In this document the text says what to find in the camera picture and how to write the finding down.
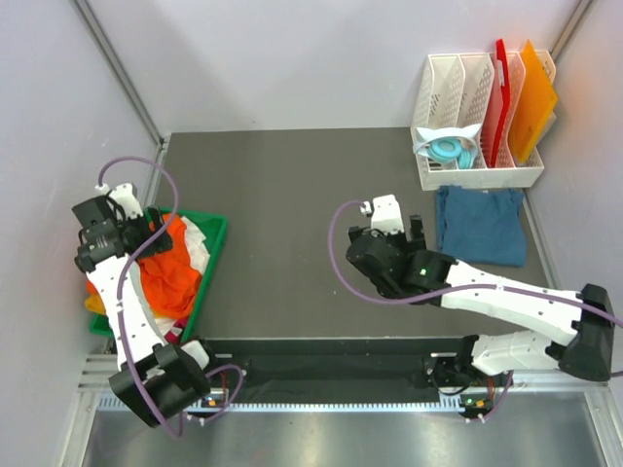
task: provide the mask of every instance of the yellow-orange folder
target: yellow-orange folder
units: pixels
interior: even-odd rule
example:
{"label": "yellow-orange folder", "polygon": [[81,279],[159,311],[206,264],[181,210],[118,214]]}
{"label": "yellow-orange folder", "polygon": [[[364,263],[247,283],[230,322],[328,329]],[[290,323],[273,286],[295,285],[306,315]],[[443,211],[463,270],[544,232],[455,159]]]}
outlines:
{"label": "yellow-orange folder", "polygon": [[536,146],[538,136],[558,102],[558,95],[530,41],[521,56],[526,66],[526,80],[508,132],[508,147],[517,162],[524,163]]}

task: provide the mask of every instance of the white file organizer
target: white file organizer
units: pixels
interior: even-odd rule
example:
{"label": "white file organizer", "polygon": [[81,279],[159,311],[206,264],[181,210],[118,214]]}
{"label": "white file organizer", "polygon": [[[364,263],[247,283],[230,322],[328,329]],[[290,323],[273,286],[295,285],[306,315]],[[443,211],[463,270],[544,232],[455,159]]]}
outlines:
{"label": "white file organizer", "polygon": [[[556,73],[548,53],[539,53],[550,79]],[[526,75],[518,53],[508,54],[511,81],[511,107],[505,126],[510,126]],[[419,126],[441,128],[463,127],[482,123],[494,80],[494,65],[489,54],[429,55],[422,76],[416,110],[411,123],[411,136],[416,140]],[[418,162],[421,188],[437,190],[442,185],[459,185],[471,189],[531,187],[543,171],[543,162],[536,150],[522,166],[515,166],[502,134],[497,168],[487,168],[482,151],[478,151],[474,166],[460,170],[455,162],[440,164],[422,156]]]}

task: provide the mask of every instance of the folded blue towel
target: folded blue towel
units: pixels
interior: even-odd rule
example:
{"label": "folded blue towel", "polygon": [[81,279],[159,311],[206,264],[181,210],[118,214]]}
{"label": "folded blue towel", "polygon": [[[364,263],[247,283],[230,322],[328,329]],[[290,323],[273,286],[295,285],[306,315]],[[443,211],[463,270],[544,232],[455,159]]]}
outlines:
{"label": "folded blue towel", "polygon": [[469,263],[521,267],[526,236],[519,221],[524,194],[441,187],[437,192],[437,247]]}

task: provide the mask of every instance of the green plastic bin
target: green plastic bin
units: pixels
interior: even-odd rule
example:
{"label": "green plastic bin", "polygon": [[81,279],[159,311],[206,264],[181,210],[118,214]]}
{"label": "green plastic bin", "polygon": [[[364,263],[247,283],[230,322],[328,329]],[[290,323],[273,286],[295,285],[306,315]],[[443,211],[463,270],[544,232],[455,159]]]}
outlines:
{"label": "green plastic bin", "polygon": [[[164,214],[171,211],[169,208],[162,208],[161,210]],[[197,227],[199,227],[205,235],[203,243],[210,254],[210,259],[207,262],[207,268],[205,269],[205,274],[203,275],[202,283],[200,284],[199,292],[197,293],[197,299],[195,300],[195,307],[193,308],[193,312],[188,320],[188,326],[186,326],[184,334],[182,334],[182,341],[184,342],[193,335],[195,324],[197,323],[199,313],[202,309],[203,298],[205,297],[205,293],[209,287],[212,274],[214,274],[214,270],[216,269],[218,259],[221,256],[221,250],[223,249],[223,244],[225,243],[225,233],[227,231],[227,219],[216,214],[186,211],[181,209],[177,212],[177,214],[180,217],[184,216],[188,218],[191,222],[195,223]],[[108,326],[108,317],[102,314],[96,314],[93,317],[90,330],[93,334],[98,334],[111,339],[114,338],[113,332],[111,331],[110,326]]]}

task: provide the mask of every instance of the wall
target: wall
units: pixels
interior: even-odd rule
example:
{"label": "wall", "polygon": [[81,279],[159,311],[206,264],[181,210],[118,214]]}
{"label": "wall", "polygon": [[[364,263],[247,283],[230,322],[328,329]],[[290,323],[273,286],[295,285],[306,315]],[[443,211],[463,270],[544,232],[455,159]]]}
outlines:
{"label": "wall", "polygon": [[[0,463],[44,466],[59,454],[85,355],[101,344],[88,333],[70,208],[106,161],[154,157],[155,145],[69,1],[5,0],[0,16]],[[110,181],[144,186],[147,173],[128,166]]]}
{"label": "wall", "polygon": [[161,132],[408,126],[427,54],[550,47],[574,2],[91,0]]}
{"label": "wall", "polygon": [[[598,1],[561,57],[559,117],[539,145],[545,172],[531,190],[563,286],[607,288],[623,316],[623,3]],[[614,370],[623,370],[617,334]],[[623,409],[623,381],[613,383]]]}

